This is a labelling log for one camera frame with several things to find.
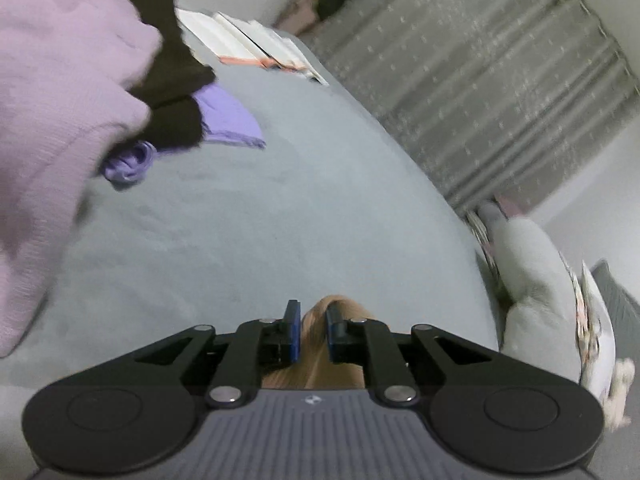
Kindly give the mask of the grey padded headboard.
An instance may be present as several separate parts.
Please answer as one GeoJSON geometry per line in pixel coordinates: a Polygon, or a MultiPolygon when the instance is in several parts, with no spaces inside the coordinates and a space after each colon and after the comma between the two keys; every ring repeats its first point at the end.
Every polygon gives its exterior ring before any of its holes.
{"type": "Polygon", "coordinates": [[[596,281],[610,315],[616,338],[616,354],[639,365],[640,318],[639,301],[616,281],[608,263],[599,261],[591,274],[596,281]]]}

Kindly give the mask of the pink hanging garment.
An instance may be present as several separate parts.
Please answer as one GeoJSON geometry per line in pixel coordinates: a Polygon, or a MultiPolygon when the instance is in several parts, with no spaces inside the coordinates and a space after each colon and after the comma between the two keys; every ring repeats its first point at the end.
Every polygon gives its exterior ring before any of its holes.
{"type": "Polygon", "coordinates": [[[291,0],[274,22],[276,29],[299,36],[318,23],[319,0],[291,0]]]}

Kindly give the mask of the floral patterned cloth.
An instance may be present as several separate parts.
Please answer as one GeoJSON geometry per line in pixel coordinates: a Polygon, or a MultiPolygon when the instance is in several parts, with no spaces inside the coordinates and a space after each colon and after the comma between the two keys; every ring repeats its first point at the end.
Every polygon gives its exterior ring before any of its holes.
{"type": "Polygon", "coordinates": [[[580,355],[580,364],[582,364],[582,375],[585,375],[600,354],[600,328],[596,317],[587,306],[582,284],[580,284],[576,272],[563,255],[561,255],[561,259],[572,282],[575,296],[576,344],[580,355]]]}

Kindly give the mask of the open books and papers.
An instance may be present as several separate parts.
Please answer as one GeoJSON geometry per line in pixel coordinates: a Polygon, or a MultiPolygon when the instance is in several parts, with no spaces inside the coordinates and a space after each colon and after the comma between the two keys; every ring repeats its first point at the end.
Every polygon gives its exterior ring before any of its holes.
{"type": "Polygon", "coordinates": [[[258,21],[182,9],[176,14],[180,25],[221,63],[284,70],[324,86],[329,84],[292,39],[258,21]]]}

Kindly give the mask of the white pillow with swirl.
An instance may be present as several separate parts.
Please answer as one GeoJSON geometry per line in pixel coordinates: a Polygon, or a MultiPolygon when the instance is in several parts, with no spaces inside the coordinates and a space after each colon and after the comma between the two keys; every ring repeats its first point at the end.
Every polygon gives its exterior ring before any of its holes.
{"type": "Polygon", "coordinates": [[[616,364],[616,343],[613,325],[599,287],[585,264],[582,265],[582,274],[577,276],[580,284],[582,284],[587,306],[596,317],[600,328],[600,354],[585,375],[580,372],[579,383],[603,403],[610,392],[613,370],[616,364]]]}

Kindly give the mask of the grey folded duvet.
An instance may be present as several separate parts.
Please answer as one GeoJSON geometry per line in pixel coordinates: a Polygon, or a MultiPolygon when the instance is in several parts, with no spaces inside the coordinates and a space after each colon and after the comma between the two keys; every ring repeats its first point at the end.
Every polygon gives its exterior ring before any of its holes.
{"type": "Polygon", "coordinates": [[[513,304],[506,311],[501,352],[578,382],[576,298],[570,274],[547,233],[494,203],[478,211],[488,231],[502,284],[513,304]]]}

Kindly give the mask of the cream plush toy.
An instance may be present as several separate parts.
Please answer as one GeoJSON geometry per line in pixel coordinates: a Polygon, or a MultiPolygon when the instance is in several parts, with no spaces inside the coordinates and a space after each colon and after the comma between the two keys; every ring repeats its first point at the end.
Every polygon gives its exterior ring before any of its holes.
{"type": "Polygon", "coordinates": [[[614,366],[610,392],[603,401],[605,429],[616,431],[631,424],[626,414],[629,391],[634,383],[636,367],[632,359],[620,359],[614,366]]]}

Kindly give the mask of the grey patterned curtain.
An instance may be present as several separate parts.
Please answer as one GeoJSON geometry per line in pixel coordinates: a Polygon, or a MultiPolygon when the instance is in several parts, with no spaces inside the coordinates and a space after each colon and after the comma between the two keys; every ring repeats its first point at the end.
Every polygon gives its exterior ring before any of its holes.
{"type": "Polygon", "coordinates": [[[639,111],[582,0],[348,0],[305,42],[459,214],[536,208],[639,111]]]}

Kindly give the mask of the light purple knit garment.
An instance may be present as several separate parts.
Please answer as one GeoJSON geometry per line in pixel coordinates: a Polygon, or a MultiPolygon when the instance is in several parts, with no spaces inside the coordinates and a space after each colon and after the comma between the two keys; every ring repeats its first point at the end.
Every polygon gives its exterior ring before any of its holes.
{"type": "Polygon", "coordinates": [[[148,122],[162,40],[129,0],[1,0],[1,351],[32,325],[103,156],[148,122]]]}

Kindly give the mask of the grey bed sheet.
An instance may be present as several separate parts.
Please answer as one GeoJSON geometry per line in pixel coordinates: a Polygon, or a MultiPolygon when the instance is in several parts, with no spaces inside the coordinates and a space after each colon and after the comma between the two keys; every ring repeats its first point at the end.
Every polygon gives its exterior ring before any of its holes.
{"type": "Polygon", "coordinates": [[[228,333],[341,295],[395,332],[430,323],[498,347],[474,236],[336,80],[215,70],[265,147],[165,155],[122,192],[89,183],[47,300],[1,362],[3,478],[34,471],[20,418],[38,389],[196,324],[228,333]]]}

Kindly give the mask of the brown knit sweater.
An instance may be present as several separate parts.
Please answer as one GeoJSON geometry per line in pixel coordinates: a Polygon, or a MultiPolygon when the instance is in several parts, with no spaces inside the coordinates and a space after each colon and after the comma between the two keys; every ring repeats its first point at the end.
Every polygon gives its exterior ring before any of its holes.
{"type": "Polygon", "coordinates": [[[357,301],[344,296],[326,296],[302,318],[300,357],[290,367],[262,378],[264,389],[340,390],[363,389],[362,368],[356,364],[333,364],[326,336],[326,310],[336,304],[343,318],[373,318],[357,301]]]}

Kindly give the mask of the violet folded cloth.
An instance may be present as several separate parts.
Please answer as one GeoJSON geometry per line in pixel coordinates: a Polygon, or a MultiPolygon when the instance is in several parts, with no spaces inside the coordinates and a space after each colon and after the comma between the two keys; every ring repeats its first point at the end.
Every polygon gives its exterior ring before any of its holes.
{"type": "MultiPolygon", "coordinates": [[[[202,127],[195,146],[209,143],[260,150],[266,147],[257,119],[219,84],[208,84],[193,97],[201,114],[202,127]]],[[[114,155],[108,155],[100,173],[115,188],[129,188],[145,178],[155,159],[191,148],[164,140],[137,140],[126,148],[116,148],[114,155]]]]}

